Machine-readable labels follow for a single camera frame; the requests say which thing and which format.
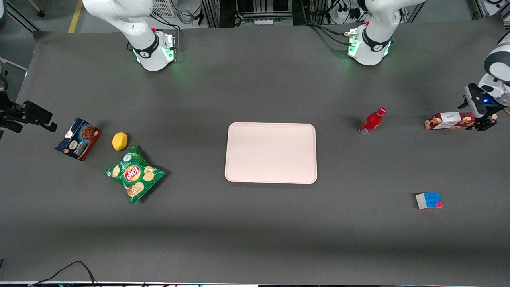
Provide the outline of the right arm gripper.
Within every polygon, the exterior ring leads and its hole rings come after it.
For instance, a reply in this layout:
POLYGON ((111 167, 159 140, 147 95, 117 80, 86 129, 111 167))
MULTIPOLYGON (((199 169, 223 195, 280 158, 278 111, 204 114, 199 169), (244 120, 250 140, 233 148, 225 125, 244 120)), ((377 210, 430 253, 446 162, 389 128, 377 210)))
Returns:
MULTIPOLYGON (((1 105, 0 108, 0 127, 4 130, 10 130, 14 133, 20 133, 23 125, 18 121, 21 115, 21 105, 1 105)), ((56 132, 58 125, 55 122, 44 125, 44 129, 49 132, 56 132)))

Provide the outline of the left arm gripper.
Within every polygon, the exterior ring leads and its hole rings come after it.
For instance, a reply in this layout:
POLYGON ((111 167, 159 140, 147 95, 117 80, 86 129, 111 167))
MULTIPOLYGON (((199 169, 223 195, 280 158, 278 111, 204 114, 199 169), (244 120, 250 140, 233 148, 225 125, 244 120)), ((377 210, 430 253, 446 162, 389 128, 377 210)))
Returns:
POLYGON ((474 129, 478 132, 486 131, 497 124, 492 115, 503 110, 503 105, 487 93, 477 95, 477 119, 474 122, 474 129))

